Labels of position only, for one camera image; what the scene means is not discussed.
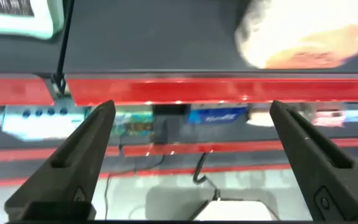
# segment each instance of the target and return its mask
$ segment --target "red rail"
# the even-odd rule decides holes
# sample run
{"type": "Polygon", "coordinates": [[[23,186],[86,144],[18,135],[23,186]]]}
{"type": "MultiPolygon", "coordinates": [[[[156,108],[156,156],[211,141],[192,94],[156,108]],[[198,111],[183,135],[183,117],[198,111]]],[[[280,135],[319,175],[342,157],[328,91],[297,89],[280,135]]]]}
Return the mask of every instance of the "red rail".
{"type": "Polygon", "coordinates": [[[67,82],[75,103],[86,106],[110,99],[118,105],[358,101],[355,78],[89,79],[73,75],[67,82]]]}
{"type": "MultiPolygon", "coordinates": [[[[358,147],[358,138],[333,139],[339,147],[358,147]]],[[[203,152],[253,152],[282,150],[280,141],[210,142],[194,144],[148,144],[124,146],[125,156],[152,156],[161,154],[188,154],[203,152]]],[[[0,149],[0,162],[25,161],[48,158],[55,148],[0,149]]],[[[109,146],[106,156],[118,156],[117,146],[109,146]]]]}
{"type": "MultiPolygon", "coordinates": [[[[235,171],[252,171],[252,170],[283,170],[290,169],[289,164],[273,164],[273,165],[256,165],[256,166],[231,166],[231,167],[205,167],[202,172],[235,172],[235,171]]],[[[162,170],[143,170],[134,172],[102,172],[99,178],[107,178],[109,175],[112,177],[133,177],[135,175],[146,177],[151,175],[180,175],[180,174],[192,174],[194,168],[184,169],[162,169],[162,170]]],[[[7,187],[12,185],[21,185],[27,180],[27,177],[2,179],[0,180],[0,187],[7,187]]]]}

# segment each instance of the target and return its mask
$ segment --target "white surface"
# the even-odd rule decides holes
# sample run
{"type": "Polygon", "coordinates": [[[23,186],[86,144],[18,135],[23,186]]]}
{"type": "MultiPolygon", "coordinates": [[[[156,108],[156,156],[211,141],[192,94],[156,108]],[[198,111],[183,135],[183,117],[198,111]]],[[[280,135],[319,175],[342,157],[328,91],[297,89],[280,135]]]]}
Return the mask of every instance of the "white surface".
{"type": "MultiPolygon", "coordinates": [[[[280,220],[311,220],[291,170],[266,170],[208,174],[225,191],[241,193],[245,200],[260,200],[280,220]]],[[[111,179],[108,219],[184,220],[213,196],[207,185],[195,186],[191,175],[165,175],[111,179]]],[[[4,202],[19,186],[0,188],[0,223],[7,221],[4,202]]],[[[96,219],[104,219],[106,179],[96,185],[93,205],[96,219]]]]}
{"type": "Polygon", "coordinates": [[[198,221],[272,221],[275,216],[262,202],[212,201],[197,215],[198,221]]]}

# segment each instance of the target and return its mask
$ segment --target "black cable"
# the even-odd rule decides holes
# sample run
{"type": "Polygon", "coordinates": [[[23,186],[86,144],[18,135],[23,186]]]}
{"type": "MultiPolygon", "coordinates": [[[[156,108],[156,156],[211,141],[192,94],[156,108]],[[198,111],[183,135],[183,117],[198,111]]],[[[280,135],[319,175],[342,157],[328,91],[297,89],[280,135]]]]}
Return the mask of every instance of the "black cable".
{"type": "Polygon", "coordinates": [[[208,153],[204,153],[201,158],[199,159],[199,161],[197,162],[197,166],[196,166],[196,170],[195,173],[193,175],[193,182],[196,185],[202,184],[203,182],[208,182],[208,184],[210,186],[212,186],[212,188],[214,189],[214,197],[212,198],[212,200],[220,200],[221,198],[221,191],[218,189],[218,187],[214,184],[214,182],[209,179],[207,176],[202,176],[202,178],[198,178],[201,169],[203,168],[204,162],[206,160],[206,156],[208,155],[208,153]]]}
{"type": "Polygon", "coordinates": [[[131,219],[132,219],[132,215],[133,215],[136,211],[138,211],[138,210],[140,210],[140,209],[142,209],[142,208],[145,208],[145,205],[138,205],[138,206],[134,207],[134,208],[129,212],[129,214],[128,214],[128,220],[131,220],[131,219]]]}
{"type": "Polygon", "coordinates": [[[104,207],[106,209],[106,211],[104,213],[104,219],[107,220],[107,214],[108,214],[108,208],[109,208],[109,204],[108,204],[108,200],[107,200],[107,192],[109,190],[110,180],[111,180],[112,177],[127,174],[129,172],[134,172],[134,175],[136,175],[136,173],[138,171],[145,171],[145,170],[150,170],[150,169],[154,169],[154,168],[158,167],[159,165],[161,165],[164,162],[164,160],[165,160],[165,155],[162,155],[161,160],[158,163],[153,164],[153,165],[148,166],[148,167],[138,169],[138,168],[136,168],[136,162],[135,162],[135,168],[134,169],[125,170],[125,171],[122,171],[122,172],[110,172],[109,175],[107,176],[106,188],[104,190],[104,207]]]}

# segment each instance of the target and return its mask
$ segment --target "shelf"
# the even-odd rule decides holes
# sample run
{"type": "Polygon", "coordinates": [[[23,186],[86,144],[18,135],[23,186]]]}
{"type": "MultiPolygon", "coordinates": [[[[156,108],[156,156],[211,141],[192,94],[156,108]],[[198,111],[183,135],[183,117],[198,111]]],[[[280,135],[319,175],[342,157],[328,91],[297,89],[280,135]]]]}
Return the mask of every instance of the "shelf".
{"type": "MultiPolygon", "coordinates": [[[[152,137],[111,137],[106,155],[118,156],[119,144],[124,146],[127,157],[282,150],[274,128],[245,124],[245,117],[239,117],[231,124],[186,124],[185,115],[181,114],[182,107],[170,107],[172,113],[166,111],[163,114],[155,109],[155,133],[152,137]]],[[[358,123],[344,123],[343,128],[318,129],[339,147],[358,147],[358,123]]],[[[46,159],[62,142],[23,142],[0,132],[0,161],[46,159]]]]}
{"type": "MultiPolygon", "coordinates": [[[[266,73],[248,66],[234,44],[247,2],[97,0],[89,5],[77,0],[63,72],[89,78],[98,73],[131,78],[131,72],[145,78],[153,72],[266,73]]],[[[344,72],[358,74],[358,57],[339,68],[313,73],[344,72]]]]}
{"type": "Polygon", "coordinates": [[[233,35],[246,3],[76,1],[63,67],[76,104],[358,101],[358,57],[325,70],[246,64],[233,35]]]}

